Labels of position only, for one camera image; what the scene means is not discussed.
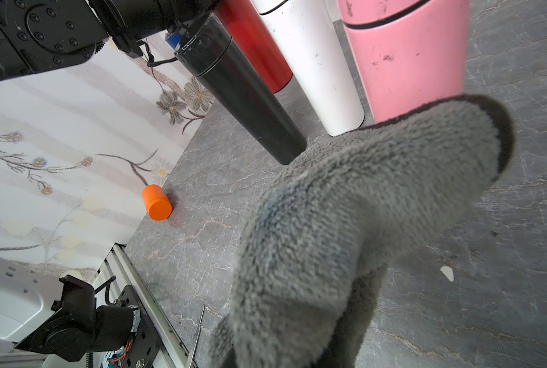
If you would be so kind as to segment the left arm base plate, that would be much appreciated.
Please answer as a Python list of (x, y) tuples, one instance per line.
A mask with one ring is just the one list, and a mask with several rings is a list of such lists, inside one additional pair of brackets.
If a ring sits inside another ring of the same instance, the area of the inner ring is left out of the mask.
[(152, 368), (161, 350), (161, 337), (132, 285), (125, 286), (119, 300), (124, 306), (134, 310), (134, 330), (124, 347), (104, 353), (96, 367)]

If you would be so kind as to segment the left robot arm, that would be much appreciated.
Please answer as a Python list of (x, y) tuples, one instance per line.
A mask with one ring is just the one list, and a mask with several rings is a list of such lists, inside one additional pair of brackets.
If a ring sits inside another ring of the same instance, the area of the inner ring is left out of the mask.
[(77, 66), (107, 41), (141, 58), (144, 39), (218, 6), (189, 0), (0, 0), (0, 81)]

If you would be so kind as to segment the red thermos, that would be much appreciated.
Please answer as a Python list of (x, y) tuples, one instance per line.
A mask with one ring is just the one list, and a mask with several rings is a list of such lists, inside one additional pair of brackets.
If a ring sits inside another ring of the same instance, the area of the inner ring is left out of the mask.
[(251, 1), (219, 1), (214, 13), (271, 92), (284, 89), (293, 72)]

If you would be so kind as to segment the black thermos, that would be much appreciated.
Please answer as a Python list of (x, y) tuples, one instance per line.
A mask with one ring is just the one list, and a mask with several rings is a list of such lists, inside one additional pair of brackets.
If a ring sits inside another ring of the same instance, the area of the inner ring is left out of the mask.
[(175, 55), (278, 163), (305, 151), (306, 138), (213, 13), (192, 21)]

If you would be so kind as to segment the grey cloth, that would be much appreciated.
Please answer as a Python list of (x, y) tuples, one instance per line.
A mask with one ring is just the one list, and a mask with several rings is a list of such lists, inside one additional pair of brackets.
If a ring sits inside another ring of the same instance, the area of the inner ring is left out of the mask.
[(454, 225), (513, 150), (506, 107), (472, 94), (308, 148), (247, 219), (207, 366), (354, 366), (388, 266)]

